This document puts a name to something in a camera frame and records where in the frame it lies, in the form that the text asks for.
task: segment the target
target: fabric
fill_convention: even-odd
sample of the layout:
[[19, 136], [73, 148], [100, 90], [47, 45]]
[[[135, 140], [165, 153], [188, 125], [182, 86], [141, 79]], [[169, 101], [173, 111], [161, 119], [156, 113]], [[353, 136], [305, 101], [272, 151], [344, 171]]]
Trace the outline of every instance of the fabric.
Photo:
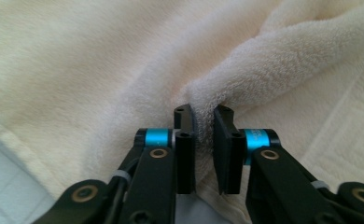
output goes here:
[[364, 182], [364, 1], [0, 1], [0, 139], [54, 197], [107, 180], [139, 128], [198, 120], [198, 194], [218, 196], [212, 110], [271, 128], [333, 190]]

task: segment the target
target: black cable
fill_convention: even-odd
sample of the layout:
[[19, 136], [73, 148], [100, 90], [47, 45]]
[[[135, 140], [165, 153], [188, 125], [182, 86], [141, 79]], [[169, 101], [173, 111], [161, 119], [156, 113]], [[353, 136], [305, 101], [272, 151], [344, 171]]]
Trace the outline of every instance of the black cable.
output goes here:
[[124, 178], [119, 177], [118, 188], [115, 197], [113, 198], [112, 206], [108, 210], [104, 224], [113, 224], [119, 220], [119, 214], [122, 207], [121, 204], [123, 203], [124, 193], [127, 187], [127, 181]]
[[[130, 161], [123, 170], [129, 173], [129, 175], [133, 176], [138, 162], [138, 158]], [[116, 223], [119, 220], [119, 215], [124, 199], [124, 193], [128, 188], [128, 183], [125, 178], [122, 178], [120, 176], [113, 176], [108, 186], [110, 188], [108, 195], [109, 197], [111, 197], [110, 199], [113, 198], [113, 200], [107, 205], [109, 206], [109, 209], [107, 210], [104, 224]]]

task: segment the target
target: robotic arm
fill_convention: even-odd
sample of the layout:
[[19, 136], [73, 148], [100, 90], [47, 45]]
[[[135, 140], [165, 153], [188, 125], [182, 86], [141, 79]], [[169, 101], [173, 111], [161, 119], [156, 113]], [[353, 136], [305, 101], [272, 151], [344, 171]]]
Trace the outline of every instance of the robotic arm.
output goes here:
[[[245, 204], [254, 224], [364, 224], [364, 184], [343, 183], [333, 194], [282, 148], [275, 131], [236, 129], [226, 106], [214, 115], [219, 194], [238, 194], [250, 165]], [[195, 190], [196, 142], [190, 106], [174, 116], [173, 129], [138, 130], [108, 184], [76, 183], [35, 223], [174, 223], [175, 195]]]

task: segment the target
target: terry cloth towel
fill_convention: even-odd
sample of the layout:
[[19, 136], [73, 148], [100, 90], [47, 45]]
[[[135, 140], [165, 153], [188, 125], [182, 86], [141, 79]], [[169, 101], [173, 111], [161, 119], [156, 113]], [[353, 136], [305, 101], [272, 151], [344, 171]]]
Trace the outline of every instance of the terry cloth towel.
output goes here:
[[242, 194], [218, 196], [212, 111], [275, 129], [332, 190], [364, 182], [364, 1], [0, 1], [0, 139], [54, 197], [106, 181], [139, 128], [199, 124], [198, 194], [234, 223]]

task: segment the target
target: blue ring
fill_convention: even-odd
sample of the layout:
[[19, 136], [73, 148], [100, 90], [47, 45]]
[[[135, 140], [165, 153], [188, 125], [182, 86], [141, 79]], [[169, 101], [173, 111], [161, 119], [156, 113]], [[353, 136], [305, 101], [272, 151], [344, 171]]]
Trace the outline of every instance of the blue ring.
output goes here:
[[251, 164], [252, 153], [260, 147], [269, 147], [270, 139], [264, 129], [244, 129], [246, 136], [246, 157], [245, 165]]
[[168, 129], [147, 129], [145, 147], [167, 147]]

